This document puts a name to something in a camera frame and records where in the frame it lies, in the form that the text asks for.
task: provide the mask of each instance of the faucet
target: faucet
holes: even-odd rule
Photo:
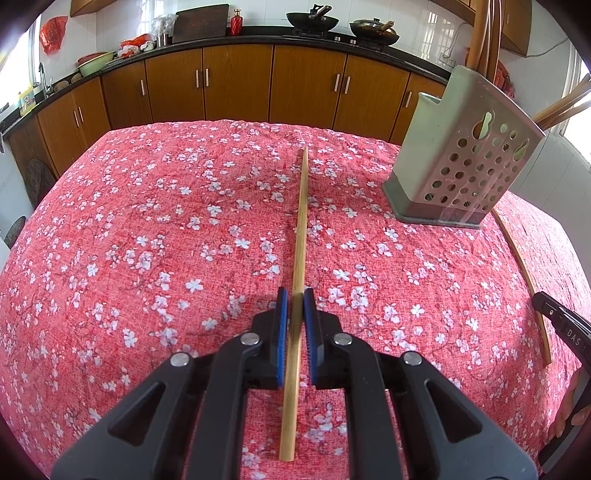
[[[51,90],[51,79],[50,79],[50,85],[49,87],[47,86],[47,81],[45,79],[45,70],[43,69],[43,62],[39,63],[39,73],[41,74],[41,87],[43,88],[43,98],[47,98],[50,94],[50,90]]]

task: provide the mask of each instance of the pan handle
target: pan handle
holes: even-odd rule
[[[390,20],[389,22],[386,22],[384,25],[382,25],[379,30],[380,32],[385,32],[387,29],[392,28],[394,26],[394,22],[392,20]]]

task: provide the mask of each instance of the blue gripper pad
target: blue gripper pad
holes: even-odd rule
[[[287,290],[282,287],[277,293],[275,319],[279,322],[279,338],[277,341],[277,385],[282,387],[285,377],[285,344],[287,343]]]
[[[324,362],[324,342],[320,328],[320,317],[318,310],[316,310],[314,290],[311,288],[304,291],[304,325],[306,326],[310,384],[316,385],[317,369]]]

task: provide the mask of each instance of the metal screw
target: metal screw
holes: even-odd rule
[[[423,362],[423,358],[416,352],[406,352],[402,356],[402,359],[404,360],[405,364],[412,365],[413,367],[416,367]]]
[[[173,367],[184,367],[189,364],[189,359],[190,357],[184,352],[175,353],[170,357],[170,364]]]
[[[351,345],[353,343],[353,337],[348,333],[337,333],[334,340],[337,345],[341,346]]]
[[[255,332],[246,332],[240,337],[240,341],[243,345],[256,345],[261,340]]]

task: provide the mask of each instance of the stove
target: stove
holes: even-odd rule
[[[321,32],[315,30],[301,30],[299,28],[294,28],[293,33],[291,35],[284,35],[284,37],[288,38],[316,38],[318,40],[327,40],[336,43],[343,43],[347,45],[351,45],[357,48],[365,48],[367,50],[378,51],[381,53],[386,53],[386,45],[382,45],[381,43],[373,42],[371,40],[366,40],[364,38],[354,37],[352,35],[347,34],[339,34],[335,32]]]

